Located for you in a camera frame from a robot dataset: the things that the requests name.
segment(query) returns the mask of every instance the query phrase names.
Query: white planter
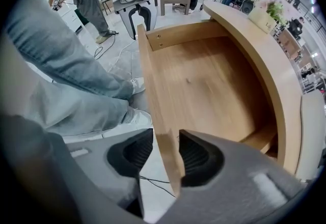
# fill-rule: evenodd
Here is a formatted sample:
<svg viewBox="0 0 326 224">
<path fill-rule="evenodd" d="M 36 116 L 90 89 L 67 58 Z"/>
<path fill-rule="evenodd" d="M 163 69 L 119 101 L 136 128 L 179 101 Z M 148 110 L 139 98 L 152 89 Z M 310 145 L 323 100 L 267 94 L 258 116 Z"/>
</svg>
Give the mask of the white planter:
<svg viewBox="0 0 326 224">
<path fill-rule="evenodd" d="M 276 26 L 276 21 L 260 8 L 254 8 L 248 15 L 255 25 L 260 27 L 265 33 L 270 33 Z"/>
</svg>

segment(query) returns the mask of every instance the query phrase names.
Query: floor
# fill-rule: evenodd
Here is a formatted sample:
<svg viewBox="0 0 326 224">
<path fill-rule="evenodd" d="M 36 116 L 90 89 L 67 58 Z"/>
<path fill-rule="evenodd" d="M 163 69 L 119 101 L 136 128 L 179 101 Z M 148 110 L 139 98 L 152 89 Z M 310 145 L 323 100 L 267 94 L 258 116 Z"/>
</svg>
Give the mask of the floor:
<svg viewBox="0 0 326 224">
<path fill-rule="evenodd" d="M 189 15 L 184 15 L 182 11 L 178 9 L 174 10 L 172 8 L 172 5 L 166 5 L 165 16 L 160 15 L 160 7 L 158 6 L 156 28 L 172 24 L 194 23 L 199 22 L 202 19 L 209 19 L 207 13 L 205 13 L 204 11 L 199 12 L 200 5 L 201 3 L 198 3 L 195 12 Z M 115 30 L 119 32 L 119 35 L 117 35 L 115 39 L 114 37 L 112 37 L 100 45 L 103 47 L 103 50 L 106 50 L 113 44 L 115 40 L 112 47 L 110 47 L 109 50 L 105 52 L 103 56 L 99 59 L 100 64 L 107 72 L 114 73 L 124 78 L 125 80 L 130 80 L 134 77 L 142 77 L 143 75 L 140 64 L 138 42 L 133 40 L 129 36 L 120 18 L 120 15 L 111 12 L 108 16 L 106 16 L 104 12 L 104 16 L 108 22 L 110 30 Z M 134 14 L 132 18 L 135 26 L 137 24 L 142 23 L 143 21 L 143 18 L 137 16 L 137 14 Z M 95 38 L 98 36 L 98 33 L 95 27 L 90 23 L 88 23 L 85 28 L 87 29 L 87 31 L 82 30 L 78 34 L 78 37 L 84 45 L 91 46 L 87 47 L 87 50 L 90 52 L 90 54 L 94 55 L 97 46 L 94 46 L 93 41 L 95 41 Z M 130 105 L 134 108 L 148 111 L 146 91 L 135 95 L 133 100 L 130 101 Z M 120 125 L 115 129 L 104 132 L 103 136 L 97 135 L 88 139 L 110 137 L 113 135 L 133 130 L 136 129 L 130 128 L 126 125 Z M 78 136 L 72 136 L 70 138 L 68 137 L 65 139 L 66 142 L 75 142 L 78 140 L 80 141 L 80 138 L 78 138 Z M 144 165 L 141 171 L 141 175 L 150 179 L 168 181 L 168 177 L 158 150 L 156 139 L 154 139 L 153 151 L 150 157 L 148 158 L 146 164 Z M 154 183 L 173 194 L 170 184 L 160 182 Z M 155 223 L 173 204 L 175 198 L 163 189 L 154 186 L 147 180 L 141 179 L 140 184 L 145 210 L 144 220 L 149 223 Z"/>
</svg>

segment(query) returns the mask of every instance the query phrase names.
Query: gray pants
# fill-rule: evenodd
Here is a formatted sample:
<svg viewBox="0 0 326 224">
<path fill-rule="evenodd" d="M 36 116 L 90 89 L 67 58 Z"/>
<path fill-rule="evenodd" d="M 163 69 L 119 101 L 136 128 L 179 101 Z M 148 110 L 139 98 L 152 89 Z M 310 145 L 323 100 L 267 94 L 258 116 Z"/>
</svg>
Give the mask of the gray pants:
<svg viewBox="0 0 326 224">
<path fill-rule="evenodd" d="M 131 82 L 107 73 L 46 0 L 18 0 L 5 29 L 25 60 L 59 82 L 41 79 L 22 116 L 62 136 L 130 120 Z"/>
<path fill-rule="evenodd" d="M 78 10 L 91 24 L 93 24 L 99 35 L 106 37 L 109 35 L 107 23 L 100 9 L 98 0 L 74 0 Z"/>
</svg>

